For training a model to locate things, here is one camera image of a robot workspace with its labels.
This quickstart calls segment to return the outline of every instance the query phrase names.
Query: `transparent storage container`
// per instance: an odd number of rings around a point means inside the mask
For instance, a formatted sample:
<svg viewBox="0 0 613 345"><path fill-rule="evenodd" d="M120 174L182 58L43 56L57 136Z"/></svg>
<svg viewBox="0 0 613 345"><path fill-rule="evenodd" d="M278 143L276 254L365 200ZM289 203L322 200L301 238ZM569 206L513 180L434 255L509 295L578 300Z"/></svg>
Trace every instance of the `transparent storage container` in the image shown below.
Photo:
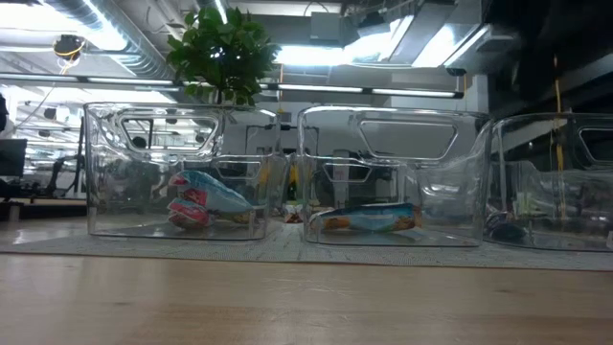
<svg viewBox="0 0 613 345"><path fill-rule="evenodd" d="M301 112L298 127L307 241L481 243L487 116L318 106Z"/></svg>
<svg viewBox="0 0 613 345"><path fill-rule="evenodd" d="M533 114L494 125L485 237L613 250L613 116Z"/></svg>
<svg viewBox="0 0 613 345"><path fill-rule="evenodd" d="M92 235L256 240L279 155L274 113L218 105L85 106Z"/></svg>

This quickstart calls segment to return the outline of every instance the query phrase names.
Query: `potted plant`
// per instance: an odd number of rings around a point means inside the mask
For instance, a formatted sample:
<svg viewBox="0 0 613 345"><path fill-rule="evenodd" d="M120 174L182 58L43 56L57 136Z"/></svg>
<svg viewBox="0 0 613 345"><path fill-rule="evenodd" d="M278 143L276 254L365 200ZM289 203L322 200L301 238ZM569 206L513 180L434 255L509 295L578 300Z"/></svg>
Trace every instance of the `potted plant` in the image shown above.
<svg viewBox="0 0 613 345"><path fill-rule="evenodd" d="M224 24L215 8L188 13L182 39L169 35L172 51L167 63L176 69L177 79L193 82L186 87L188 95L208 99L215 91L217 104L255 105L253 96L261 92L258 81L273 69L280 47L270 43L263 26L251 21L249 13L243 15L236 8L226 15Z"/></svg>

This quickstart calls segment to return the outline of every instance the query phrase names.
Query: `computer monitor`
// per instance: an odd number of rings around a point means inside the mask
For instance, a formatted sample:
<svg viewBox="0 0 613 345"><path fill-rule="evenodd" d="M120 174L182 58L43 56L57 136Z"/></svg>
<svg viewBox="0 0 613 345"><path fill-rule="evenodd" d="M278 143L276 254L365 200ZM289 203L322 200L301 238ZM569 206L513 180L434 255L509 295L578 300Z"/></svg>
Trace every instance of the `computer monitor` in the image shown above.
<svg viewBox="0 0 613 345"><path fill-rule="evenodd" d="M0 139L0 176L23 176L27 139Z"/></svg>

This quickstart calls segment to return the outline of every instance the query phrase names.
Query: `gray carpet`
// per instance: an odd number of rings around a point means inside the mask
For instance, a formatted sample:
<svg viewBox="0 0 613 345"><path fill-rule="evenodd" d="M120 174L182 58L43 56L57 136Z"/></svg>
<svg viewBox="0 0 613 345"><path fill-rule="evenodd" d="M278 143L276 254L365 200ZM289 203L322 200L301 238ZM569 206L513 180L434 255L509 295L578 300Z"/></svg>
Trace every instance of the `gray carpet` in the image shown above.
<svg viewBox="0 0 613 345"><path fill-rule="evenodd" d="M219 242L76 236L15 245L0 252L137 258L433 265L613 270L613 254L506 247L484 242L475 248L331 246L304 242L302 224L285 225L265 240Z"/></svg>

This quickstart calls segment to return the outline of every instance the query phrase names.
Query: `wooden table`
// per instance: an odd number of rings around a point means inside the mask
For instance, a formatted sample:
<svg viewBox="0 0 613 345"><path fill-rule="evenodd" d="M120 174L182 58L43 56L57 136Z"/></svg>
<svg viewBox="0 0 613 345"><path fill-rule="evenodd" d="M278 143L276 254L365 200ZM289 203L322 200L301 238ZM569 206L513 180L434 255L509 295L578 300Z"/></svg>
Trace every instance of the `wooden table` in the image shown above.
<svg viewBox="0 0 613 345"><path fill-rule="evenodd" d="M0 255L0 344L606 344L607 272Z"/></svg>

